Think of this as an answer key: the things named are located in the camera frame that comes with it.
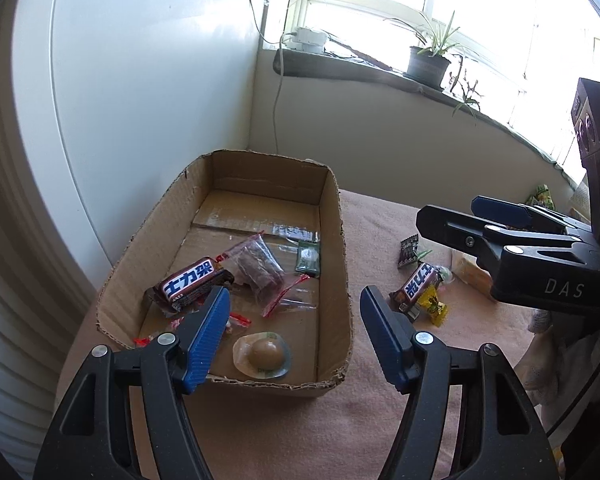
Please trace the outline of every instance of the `window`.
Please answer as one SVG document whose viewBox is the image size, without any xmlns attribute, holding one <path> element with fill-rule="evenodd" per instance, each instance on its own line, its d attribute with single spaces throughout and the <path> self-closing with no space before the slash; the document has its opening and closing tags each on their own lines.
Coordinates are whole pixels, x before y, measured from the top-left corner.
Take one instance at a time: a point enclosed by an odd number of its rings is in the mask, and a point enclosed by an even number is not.
<svg viewBox="0 0 600 480">
<path fill-rule="evenodd" d="M 408 47 L 417 40 L 387 19 L 418 26 L 425 23 L 423 13 L 446 24 L 453 12 L 454 26 L 461 27 L 456 41 L 462 74 L 478 81 L 481 111 L 579 180 L 584 170 L 569 110 L 579 77 L 600 80 L 600 18 L 588 0 L 288 0 L 278 21 L 287 32 L 298 26 L 325 30 L 403 72 Z M 459 69 L 459 57 L 450 59 L 446 92 Z M 461 95 L 458 86 L 453 94 Z"/>
</svg>

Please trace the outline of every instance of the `cardboard flap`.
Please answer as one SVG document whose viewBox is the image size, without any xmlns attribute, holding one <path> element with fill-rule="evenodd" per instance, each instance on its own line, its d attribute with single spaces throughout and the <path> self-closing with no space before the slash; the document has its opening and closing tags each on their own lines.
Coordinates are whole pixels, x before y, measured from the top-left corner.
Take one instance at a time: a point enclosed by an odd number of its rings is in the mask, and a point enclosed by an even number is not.
<svg viewBox="0 0 600 480">
<path fill-rule="evenodd" d="M 348 293 L 345 241 L 340 194 L 331 171 L 320 200 L 320 316 L 318 325 L 318 380 L 344 373 L 353 346 L 353 315 Z"/>
<path fill-rule="evenodd" d="M 279 155 L 221 150 L 213 153 L 214 187 L 318 205 L 329 171 L 316 162 Z"/>
<path fill-rule="evenodd" d="M 320 229 L 320 213 L 315 205 L 219 189 L 209 193 L 193 221 L 309 242 L 318 241 Z"/>
</svg>

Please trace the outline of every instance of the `screw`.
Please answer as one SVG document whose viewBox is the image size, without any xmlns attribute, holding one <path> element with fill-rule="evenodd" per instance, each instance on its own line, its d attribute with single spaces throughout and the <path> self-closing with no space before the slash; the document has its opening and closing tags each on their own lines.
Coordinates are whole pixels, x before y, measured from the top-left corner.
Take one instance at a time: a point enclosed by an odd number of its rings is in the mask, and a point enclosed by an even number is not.
<svg viewBox="0 0 600 480">
<path fill-rule="evenodd" d="M 485 354 L 490 355 L 491 357 L 496 357 L 496 355 L 500 354 L 498 347 L 496 345 L 494 345 L 493 343 L 487 343 L 483 347 L 483 350 L 484 350 Z"/>
<path fill-rule="evenodd" d="M 416 334 L 416 341 L 421 345 L 430 345 L 433 343 L 433 336 L 429 332 L 418 332 Z"/>
<path fill-rule="evenodd" d="M 94 357 L 102 357 L 103 355 L 106 355 L 108 351 L 109 349 L 106 346 L 98 345 L 93 347 L 91 355 Z"/>
<path fill-rule="evenodd" d="M 176 341 L 176 336 L 174 336 L 171 332 L 165 332 L 164 334 L 160 334 L 158 336 L 158 343 L 161 345 L 170 345 Z"/>
</svg>

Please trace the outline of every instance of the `plant pot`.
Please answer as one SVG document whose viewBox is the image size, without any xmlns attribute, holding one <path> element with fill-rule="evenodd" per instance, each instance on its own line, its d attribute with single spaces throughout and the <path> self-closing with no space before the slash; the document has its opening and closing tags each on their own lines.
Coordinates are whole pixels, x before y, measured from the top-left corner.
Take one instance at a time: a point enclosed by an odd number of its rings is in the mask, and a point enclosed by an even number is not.
<svg viewBox="0 0 600 480">
<path fill-rule="evenodd" d="M 411 47 L 409 67 L 404 75 L 423 85 L 442 90 L 440 83 L 451 62 L 445 57 L 431 56 L 427 52 L 418 54 L 421 50 L 422 48 L 419 46 Z"/>
</svg>

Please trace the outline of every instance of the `brown snack in plastic bag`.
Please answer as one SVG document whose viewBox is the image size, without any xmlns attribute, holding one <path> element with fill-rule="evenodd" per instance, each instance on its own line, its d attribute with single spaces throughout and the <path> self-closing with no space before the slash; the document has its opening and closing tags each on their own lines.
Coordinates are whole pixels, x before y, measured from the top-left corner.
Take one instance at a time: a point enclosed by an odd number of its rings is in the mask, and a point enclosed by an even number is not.
<svg viewBox="0 0 600 480">
<path fill-rule="evenodd" d="M 269 316 L 282 297 L 295 285 L 307 280 L 307 274 L 285 272 L 276 261 L 262 238 L 262 233 L 251 235 L 235 244 L 216 260 L 234 270 L 237 281 L 247 283 L 262 307 L 262 317 Z"/>
</svg>

